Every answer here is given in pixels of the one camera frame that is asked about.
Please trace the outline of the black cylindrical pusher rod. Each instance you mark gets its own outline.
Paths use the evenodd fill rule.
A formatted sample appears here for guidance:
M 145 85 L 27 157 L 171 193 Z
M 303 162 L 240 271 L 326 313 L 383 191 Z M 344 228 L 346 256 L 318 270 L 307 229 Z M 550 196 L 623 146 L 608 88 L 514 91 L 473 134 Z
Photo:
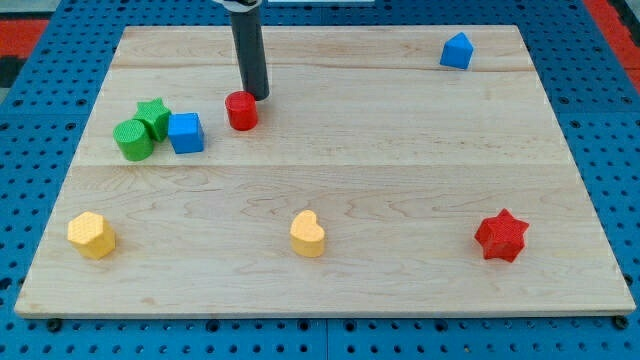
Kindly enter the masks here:
M 228 11 L 243 89 L 256 101 L 269 94 L 269 79 L 258 0 L 229 1 Z

